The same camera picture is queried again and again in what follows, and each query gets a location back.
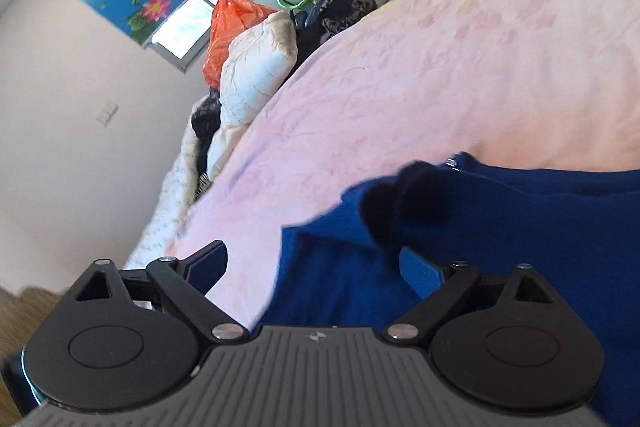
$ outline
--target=plastic bag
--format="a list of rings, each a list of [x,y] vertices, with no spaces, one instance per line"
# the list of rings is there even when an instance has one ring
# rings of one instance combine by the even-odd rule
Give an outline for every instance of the plastic bag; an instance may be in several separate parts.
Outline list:
[[[218,0],[211,16],[211,39],[202,68],[210,87],[220,89],[222,66],[229,57],[233,39],[275,11],[250,0]]]

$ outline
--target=pink bedsheet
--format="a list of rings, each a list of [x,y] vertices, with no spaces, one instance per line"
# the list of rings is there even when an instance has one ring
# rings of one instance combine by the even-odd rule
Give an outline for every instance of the pink bedsheet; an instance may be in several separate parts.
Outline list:
[[[207,296],[251,326],[281,227],[363,179],[458,151],[515,168],[640,168],[640,1],[398,0],[374,12],[258,115],[171,251],[225,241],[228,270]]]

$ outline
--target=wooden floor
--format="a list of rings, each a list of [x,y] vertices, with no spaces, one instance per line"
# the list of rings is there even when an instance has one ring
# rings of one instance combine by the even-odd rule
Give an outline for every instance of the wooden floor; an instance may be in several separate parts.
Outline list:
[[[36,288],[20,296],[0,288],[0,359],[20,351],[60,296]],[[0,378],[0,427],[8,427],[20,419],[14,403]]]

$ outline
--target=light switch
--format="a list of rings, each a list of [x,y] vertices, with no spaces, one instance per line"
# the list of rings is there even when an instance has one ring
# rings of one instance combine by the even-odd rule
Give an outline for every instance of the light switch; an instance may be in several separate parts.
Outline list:
[[[102,111],[98,113],[98,116],[96,116],[95,119],[98,122],[100,122],[103,126],[107,127],[111,121],[111,118],[113,118],[113,115],[116,114],[117,111],[118,111],[118,104],[115,102],[112,102],[111,100],[107,100],[107,102],[104,103],[104,107],[102,108]]]

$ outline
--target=gray ribbed panel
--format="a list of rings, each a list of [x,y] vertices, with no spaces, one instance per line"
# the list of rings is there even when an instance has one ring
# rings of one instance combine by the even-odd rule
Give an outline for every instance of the gray ribbed panel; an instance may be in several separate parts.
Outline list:
[[[449,391],[420,351],[382,343],[369,328],[284,327],[265,327],[243,346],[217,347],[187,386],[154,405],[89,415],[47,404],[18,425],[604,427],[586,408],[546,418],[482,409]]]

